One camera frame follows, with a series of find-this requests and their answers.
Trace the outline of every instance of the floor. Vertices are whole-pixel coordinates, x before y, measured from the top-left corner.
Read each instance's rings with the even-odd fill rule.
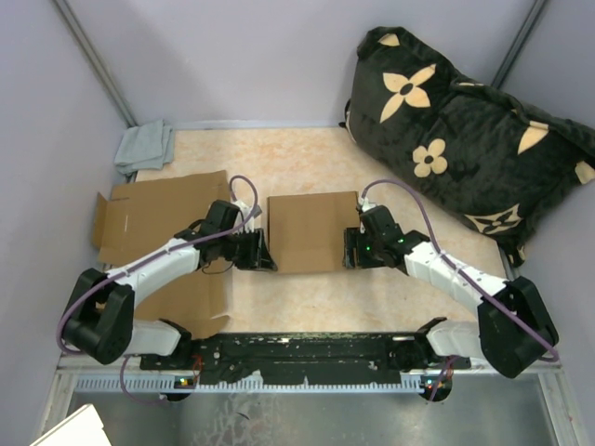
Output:
[[[122,394],[93,403],[112,446],[547,446],[557,444],[536,375],[455,376],[444,402],[413,394],[195,394],[166,407]]]
[[[178,131],[174,163],[162,171],[141,171],[137,181],[218,170],[227,170],[228,176],[247,175],[263,198],[361,191],[375,179],[392,177],[336,127]],[[251,199],[244,185],[238,195]],[[388,206],[403,230],[427,232],[415,202],[403,190],[378,186],[370,199]],[[443,249],[487,273],[504,276],[494,241],[424,203]],[[266,215],[266,200],[260,205]],[[229,274],[226,314],[231,321],[226,332],[409,331],[437,316],[473,317],[444,293],[396,270]]]

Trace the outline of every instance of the robotic arm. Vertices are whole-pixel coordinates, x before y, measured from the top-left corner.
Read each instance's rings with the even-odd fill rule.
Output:
[[[254,229],[253,217],[240,232],[214,238],[221,232],[232,231],[248,211],[241,201],[217,200],[204,220],[193,223],[140,260],[107,272],[96,269],[83,272],[62,318],[65,321],[61,337],[101,364],[114,362],[123,355],[173,355],[187,332],[170,321],[135,321],[135,308],[169,282],[220,257],[238,269],[277,270],[263,230]],[[201,242],[209,237],[211,240]],[[85,294],[90,296],[77,307],[77,301]]]
[[[415,230],[403,233],[386,206],[367,200],[360,205],[361,227],[345,231],[348,269],[400,269],[449,294],[478,320],[444,320],[431,327],[427,339],[436,355],[487,359],[501,374],[514,378],[546,353],[543,342],[487,302],[478,289],[505,306],[542,341],[557,344],[558,333],[531,281],[519,277],[510,282],[485,274],[439,252],[426,235]]]

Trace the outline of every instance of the floral pillow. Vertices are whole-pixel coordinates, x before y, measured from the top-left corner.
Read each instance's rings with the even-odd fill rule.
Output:
[[[540,218],[595,178],[595,132],[461,74],[404,28],[358,47],[345,126],[356,143],[513,265]]]

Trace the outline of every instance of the black pillow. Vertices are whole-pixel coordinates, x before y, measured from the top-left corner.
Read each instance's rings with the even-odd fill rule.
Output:
[[[513,265],[539,219],[595,178],[592,129],[473,81],[404,28],[375,28],[357,54],[353,139]]]

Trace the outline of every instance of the brown cardboard sheet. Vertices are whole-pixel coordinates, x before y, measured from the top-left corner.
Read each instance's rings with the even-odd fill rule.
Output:
[[[98,196],[92,241],[99,261],[122,266],[147,255],[204,217],[216,199],[230,199],[225,171],[115,186],[109,201]],[[222,275],[196,271],[147,297],[135,318],[167,319],[204,338],[225,326],[229,317],[218,316],[225,310]]]
[[[280,273],[339,271],[343,230],[360,224],[357,192],[269,198],[269,246]]]

